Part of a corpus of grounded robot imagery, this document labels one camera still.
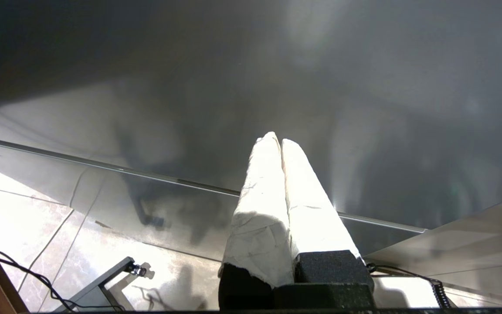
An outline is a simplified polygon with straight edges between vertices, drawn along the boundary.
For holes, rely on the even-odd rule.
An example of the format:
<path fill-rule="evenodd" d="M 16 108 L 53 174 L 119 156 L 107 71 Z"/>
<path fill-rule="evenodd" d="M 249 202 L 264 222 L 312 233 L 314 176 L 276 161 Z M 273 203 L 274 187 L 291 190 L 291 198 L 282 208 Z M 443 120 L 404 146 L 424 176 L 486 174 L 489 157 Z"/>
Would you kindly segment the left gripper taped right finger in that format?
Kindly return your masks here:
<path fill-rule="evenodd" d="M 284 139 L 282 161 L 294 282 L 275 288 L 275 308 L 374 308 L 374 281 L 305 152 Z"/>

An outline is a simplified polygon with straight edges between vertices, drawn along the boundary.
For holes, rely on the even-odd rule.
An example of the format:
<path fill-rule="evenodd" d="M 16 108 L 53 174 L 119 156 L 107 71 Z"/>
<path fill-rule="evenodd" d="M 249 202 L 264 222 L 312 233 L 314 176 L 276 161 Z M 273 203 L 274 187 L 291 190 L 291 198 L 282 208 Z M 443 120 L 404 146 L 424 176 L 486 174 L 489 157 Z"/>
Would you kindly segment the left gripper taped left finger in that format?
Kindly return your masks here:
<path fill-rule="evenodd" d="M 252 147 L 219 269 L 222 311 L 274 307 L 274 291 L 294 283 L 282 151 L 274 132 Z"/>

